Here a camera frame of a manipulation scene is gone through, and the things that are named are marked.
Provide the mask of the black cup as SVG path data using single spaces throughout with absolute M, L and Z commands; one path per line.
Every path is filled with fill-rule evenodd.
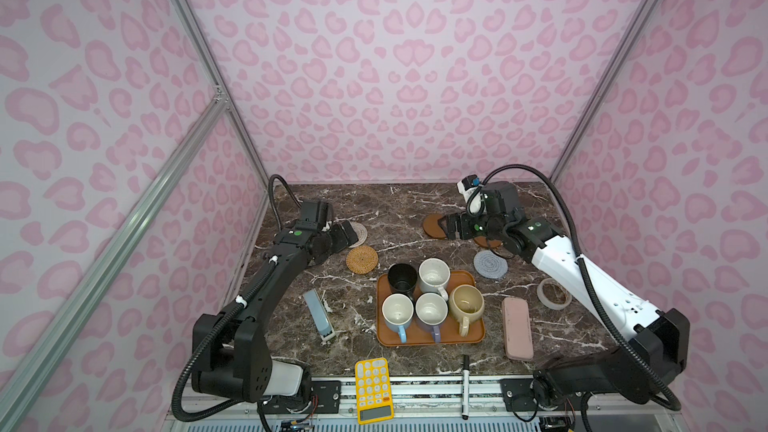
M 392 294 L 402 294 L 411 301 L 414 300 L 418 272 L 413 266 L 406 263 L 392 265 L 388 270 L 387 280 Z

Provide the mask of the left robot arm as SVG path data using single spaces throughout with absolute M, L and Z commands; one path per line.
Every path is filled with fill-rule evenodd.
M 348 221 L 335 222 L 326 230 L 297 223 L 279 232 L 246 291 L 194 325 L 195 359 L 189 367 L 193 390 L 245 402 L 265 395 L 276 368 L 266 343 L 274 310 L 306 268 L 357 240 Z

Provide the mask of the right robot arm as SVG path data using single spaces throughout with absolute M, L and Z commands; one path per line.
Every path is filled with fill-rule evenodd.
M 496 240 L 563 286 L 608 331 L 611 349 L 548 360 L 533 374 L 535 403 L 553 409 L 580 395 L 616 393 L 630 402 L 682 407 L 670 385 L 687 365 L 690 322 L 630 292 L 588 259 L 577 241 L 543 217 L 450 214 L 438 221 L 450 239 Z

